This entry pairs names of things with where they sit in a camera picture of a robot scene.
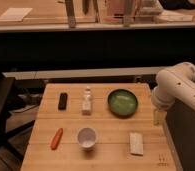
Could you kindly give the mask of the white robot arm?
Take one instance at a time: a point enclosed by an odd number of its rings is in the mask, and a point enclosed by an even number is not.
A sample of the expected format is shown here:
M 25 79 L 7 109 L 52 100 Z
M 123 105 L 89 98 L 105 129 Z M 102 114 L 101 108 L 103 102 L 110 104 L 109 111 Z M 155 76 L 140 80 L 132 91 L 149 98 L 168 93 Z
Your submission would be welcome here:
M 155 106 L 154 124 L 161 125 L 166 112 L 175 100 L 182 101 L 195 111 L 195 65 L 182 62 L 165 67 L 156 74 L 157 86 L 152 90 L 151 101 Z

